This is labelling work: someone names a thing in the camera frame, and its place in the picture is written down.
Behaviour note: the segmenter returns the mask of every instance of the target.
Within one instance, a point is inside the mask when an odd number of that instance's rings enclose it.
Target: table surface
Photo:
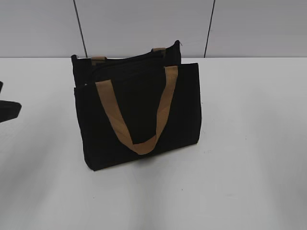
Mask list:
[[[69,58],[2,58],[1,230],[307,229],[307,58],[200,67],[197,145],[93,172]]]

